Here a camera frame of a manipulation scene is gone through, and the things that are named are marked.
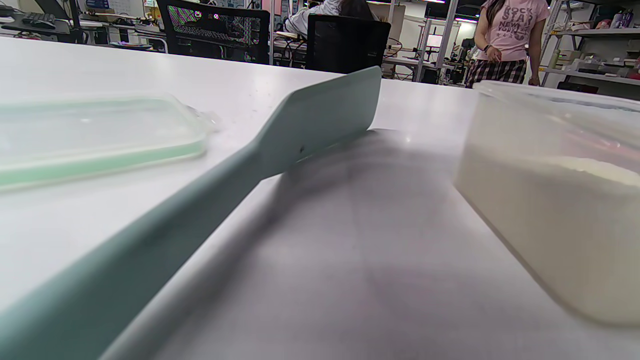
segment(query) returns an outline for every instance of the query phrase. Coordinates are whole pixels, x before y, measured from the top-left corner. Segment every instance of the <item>flour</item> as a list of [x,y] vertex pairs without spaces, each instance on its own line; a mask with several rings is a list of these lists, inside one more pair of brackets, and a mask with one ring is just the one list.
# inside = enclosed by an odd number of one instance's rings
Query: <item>flour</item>
[[456,187],[567,305],[602,322],[640,323],[640,175],[469,145]]

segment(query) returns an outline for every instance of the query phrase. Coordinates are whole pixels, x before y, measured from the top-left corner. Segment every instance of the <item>woman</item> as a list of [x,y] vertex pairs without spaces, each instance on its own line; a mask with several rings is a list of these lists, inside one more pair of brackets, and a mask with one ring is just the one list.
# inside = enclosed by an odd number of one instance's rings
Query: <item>woman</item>
[[364,20],[376,20],[366,0],[326,0],[313,8],[302,8],[284,22],[283,30],[307,37],[309,14],[340,15],[357,17]]
[[530,85],[539,86],[538,67],[545,19],[545,0],[489,0],[480,13],[474,40],[481,50],[471,69],[467,87],[481,80],[522,84],[527,71],[529,44]]

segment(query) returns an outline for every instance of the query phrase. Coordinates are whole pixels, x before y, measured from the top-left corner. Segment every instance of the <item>green spatula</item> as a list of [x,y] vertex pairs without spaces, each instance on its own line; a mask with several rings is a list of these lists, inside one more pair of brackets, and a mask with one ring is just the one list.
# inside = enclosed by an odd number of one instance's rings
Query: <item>green spatula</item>
[[263,179],[364,134],[373,67],[297,90],[247,146],[0,315],[0,359],[92,360]]

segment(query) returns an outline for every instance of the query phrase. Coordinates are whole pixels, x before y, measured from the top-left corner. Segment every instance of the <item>plaid skirt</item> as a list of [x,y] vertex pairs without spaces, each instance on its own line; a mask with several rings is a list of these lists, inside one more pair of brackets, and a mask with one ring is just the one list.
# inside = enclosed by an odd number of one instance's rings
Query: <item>plaid skirt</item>
[[467,78],[467,88],[472,88],[475,83],[482,80],[522,84],[526,72],[526,60],[501,61],[498,63],[492,63],[488,60],[476,60]]

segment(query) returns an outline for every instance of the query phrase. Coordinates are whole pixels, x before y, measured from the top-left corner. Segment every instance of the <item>hand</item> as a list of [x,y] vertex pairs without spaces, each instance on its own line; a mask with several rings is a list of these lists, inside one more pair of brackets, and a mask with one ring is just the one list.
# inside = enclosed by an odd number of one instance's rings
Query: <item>hand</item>
[[531,76],[531,79],[529,79],[529,85],[540,86],[540,78],[538,76]]
[[489,48],[486,50],[486,55],[492,63],[502,61],[502,53],[492,45],[489,45]]

